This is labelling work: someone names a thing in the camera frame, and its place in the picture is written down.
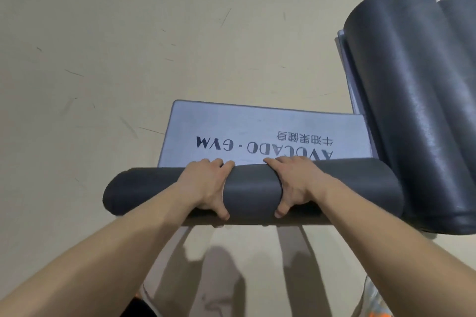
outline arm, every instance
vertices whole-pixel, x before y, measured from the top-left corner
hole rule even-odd
[[[0,316],[119,316],[193,208],[222,218],[235,165],[193,162],[177,183],[75,245],[0,301]]]
[[[474,316],[476,271],[303,157],[265,160],[279,175],[276,211],[317,203],[396,317]]]

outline hand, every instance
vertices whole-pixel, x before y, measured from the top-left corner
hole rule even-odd
[[[285,216],[295,204],[312,200],[317,203],[324,197],[328,182],[333,179],[306,157],[265,158],[264,161],[276,171],[283,186],[283,197],[274,213],[276,218]]]
[[[201,210],[213,210],[218,217],[227,220],[230,215],[223,204],[225,181],[235,166],[232,160],[223,164],[222,159],[210,162],[202,159],[187,165],[177,184],[188,195],[193,196],[195,206]]]

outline beige floor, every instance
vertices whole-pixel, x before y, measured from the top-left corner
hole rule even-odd
[[[138,127],[164,132],[175,99],[350,112],[334,37],[360,1],[0,0],[0,297],[112,220],[105,185],[156,165],[163,136]],[[177,258],[192,281],[222,254],[208,283],[238,281],[229,316],[310,315],[301,277],[315,315],[350,315],[362,268],[332,227],[304,229],[315,259],[290,261],[274,227],[197,228]],[[476,267],[474,237],[436,242]],[[186,287],[158,297],[190,303]]]

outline roller pad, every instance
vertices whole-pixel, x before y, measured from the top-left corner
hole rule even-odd
[[[404,198],[400,183],[383,162],[375,158],[318,160],[321,170],[344,182],[349,188],[400,216]],[[184,168],[134,168],[118,174],[104,191],[104,207],[123,215],[175,183]],[[228,176],[223,202],[230,213],[228,224],[322,224],[327,220],[314,203],[294,206],[288,216],[274,217],[282,187],[274,170],[266,164],[236,166]],[[195,209],[185,224],[220,222],[211,211]]]

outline forearm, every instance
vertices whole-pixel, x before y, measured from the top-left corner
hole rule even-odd
[[[0,302],[0,315],[120,315],[193,207],[171,186],[53,260]]]
[[[316,202],[396,317],[474,315],[475,271],[341,182],[330,185]]]

